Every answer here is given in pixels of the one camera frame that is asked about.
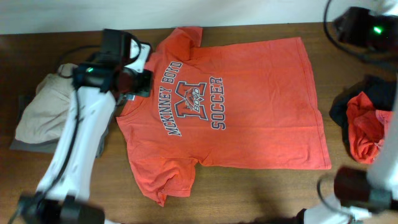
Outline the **orange soccer t-shirt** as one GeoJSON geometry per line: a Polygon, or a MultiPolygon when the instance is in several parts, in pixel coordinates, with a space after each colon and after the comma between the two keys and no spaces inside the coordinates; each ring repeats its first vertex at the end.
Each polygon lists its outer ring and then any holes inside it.
{"type": "Polygon", "coordinates": [[[202,47],[200,27],[179,27],[151,55],[149,97],[117,118],[134,179],[164,205],[188,197],[195,166],[331,168],[304,42],[202,47]]]}

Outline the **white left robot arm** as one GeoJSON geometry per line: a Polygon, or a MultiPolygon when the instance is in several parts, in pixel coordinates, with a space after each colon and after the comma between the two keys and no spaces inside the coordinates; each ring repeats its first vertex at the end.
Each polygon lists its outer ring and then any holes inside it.
{"type": "Polygon", "coordinates": [[[88,203],[93,164],[119,101],[148,97],[152,72],[147,42],[129,32],[104,29],[99,51],[72,70],[72,95],[65,127],[35,194],[22,194],[9,219],[24,223],[109,223],[88,203]]]}

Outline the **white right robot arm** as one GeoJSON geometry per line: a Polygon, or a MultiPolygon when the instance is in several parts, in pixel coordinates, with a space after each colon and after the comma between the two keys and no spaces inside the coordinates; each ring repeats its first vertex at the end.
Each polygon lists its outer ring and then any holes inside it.
{"type": "MultiPolygon", "coordinates": [[[[397,1],[383,1],[369,11],[351,7],[340,17],[338,30],[359,32],[365,42],[375,40],[384,51],[397,42],[397,1]]],[[[393,115],[384,148],[367,170],[341,167],[334,176],[333,194],[319,195],[320,204],[301,210],[287,223],[362,223],[373,214],[397,210],[397,115],[393,115]]]]}

